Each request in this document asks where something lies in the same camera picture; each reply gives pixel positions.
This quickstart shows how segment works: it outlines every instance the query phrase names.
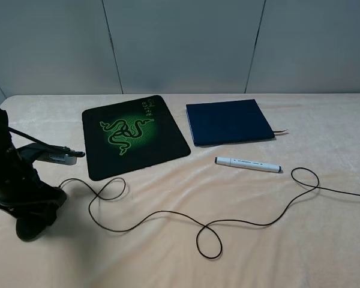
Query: beige tablecloth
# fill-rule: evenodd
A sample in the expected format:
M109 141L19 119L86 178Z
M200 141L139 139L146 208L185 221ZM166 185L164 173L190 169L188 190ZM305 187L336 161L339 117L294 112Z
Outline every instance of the beige tablecloth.
M16 96L5 109L13 128L47 143L84 151L81 113L89 108L145 95ZM124 174L128 193L93 206L99 221L128 228L159 209L187 213L203 223L217 218L268 222L304 191L290 171L313 169L324 187L360 193L360 94L164 95L192 153ZM185 105L255 98L276 140L197 148ZM29 143L13 136L17 147ZM216 156L283 166L266 173L219 166ZM41 179L58 185L69 177L99 189L106 180L88 178L86 159L75 166L35 163ZM312 176L297 176L313 183ZM0 211L0 287L360 287L360 198L321 191L306 195L275 225L214 226L224 253L204 259L196 250L200 227L175 215L148 221L119 235L89 217L92 194L82 184L65 186L68 202L56 223L31 243L17 239L15 220ZM106 194L117 193L115 183ZM209 232L200 237L206 254L218 251Z

